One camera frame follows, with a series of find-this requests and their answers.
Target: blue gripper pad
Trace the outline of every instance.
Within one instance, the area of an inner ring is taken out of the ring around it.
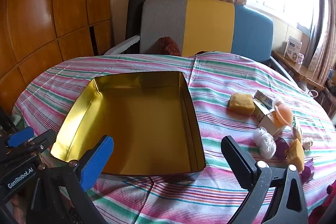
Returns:
[[[100,173],[113,152],[113,138],[106,136],[92,157],[88,160],[81,171],[80,184],[85,190],[90,189],[96,183]]]
[[[34,130],[31,127],[26,127],[23,130],[9,136],[7,145],[9,147],[18,147],[20,144],[34,137]]]

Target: open box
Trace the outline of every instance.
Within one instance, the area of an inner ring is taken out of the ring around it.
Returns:
[[[78,160],[103,135],[114,151],[103,177],[195,180],[205,157],[184,76],[177,71],[134,72],[93,78],[78,97],[50,153]]]

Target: brown bag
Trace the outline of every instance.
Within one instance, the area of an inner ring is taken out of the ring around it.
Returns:
[[[159,54],[181,56],[179,46],[170,37],[161,37],[156,43],[160,44]]]

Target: product box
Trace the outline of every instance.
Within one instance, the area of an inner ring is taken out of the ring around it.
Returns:
[[[273,137],[279,134],[285,129],[286,126],[283,126],[276,117],[275,111],[265,115],[258,127],[266,128],[267,132],[270,133]]]
[[[259,122],[261,122],[267,114],[274,111],[274,109],[268,110],[263,105],[263,103],[257,98],[253,99],[253,103],[254,103],[255,109],[252,114],[258,119]]]
[[[302,46],[301,41],[296,40],[293,37],[289,37],[283,56],[287,59],[296,62],[301,50],[301,46]]]
[[[273,107],[273,100],[270,97],[263,94],[260,90],[257,90],[257,92],[254,95],[254,98],[257,98],[260,102],[262,102],[267,109],[271,109]]]
[[[284,130],[283,126],[277,119],[274,109],[268,110],[257,98],[253,99],[255,106],[253,115],[260,122],[258,127],[264,127],[272,136],[277,135]]]

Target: sponge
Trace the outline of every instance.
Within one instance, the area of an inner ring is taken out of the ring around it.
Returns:
[[[238,114],[249,116],[254,111],[254,104],[251,94],[233,93],[230,97],[229,110]]]
[[[305,168],[305,152],[298,139],[295,139],[289,146],[287,151],[287,163],[294,164],[299,173]]]

